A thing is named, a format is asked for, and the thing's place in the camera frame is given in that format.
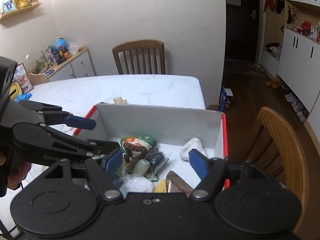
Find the hand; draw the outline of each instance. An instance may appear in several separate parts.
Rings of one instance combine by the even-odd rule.
[[[0,152],[0,166],[5,163],[5,156],[2,152]],[[21,181],[23,181],[24,177],[31,169],[31,163],[22,162],[19,164],[18,172],[10,174],[8,176],[8,185],[9,189],[15,190],[19,187]]]

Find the white marble table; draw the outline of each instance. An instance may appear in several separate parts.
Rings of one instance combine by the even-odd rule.
[[[96,76],[36,85],[30,100],[62,106],[78,116],[85,116],[96,103],[113,103],[113,98],[122,97],[129,104],[173,106],[205,109],[198,79],[173,75],[114,75]],[[72,128],[56,125],[56,129],[72,134]],[[28,174],[23,185],[35,176]],[[0,219],[10,230],[14,226],[9,207],[12,198],[20,191],[8,190],[1,201]]]

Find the picture frame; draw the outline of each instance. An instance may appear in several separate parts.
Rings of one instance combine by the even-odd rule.
[[[9,12],[15,11],[16,9],[16,6],[13,0],[3,0],[2,6],[3,6],[4,13],[9,13]]]
[[[13,76],[13,81],[17,81],[19,83],[23,94],[26,94],[33,89],[23,63],[17,66]]]

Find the globe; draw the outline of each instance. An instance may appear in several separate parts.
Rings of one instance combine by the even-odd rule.
[[[54,45],[53,49],[55,52],[59,52],[60,50],[66,50],[67,49],[67,43],[64,39],[58,39]]]

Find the doorway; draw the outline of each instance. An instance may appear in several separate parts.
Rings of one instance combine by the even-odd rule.
[[[259,15],[260,0],[227,0],[225,59],[255,61]]]

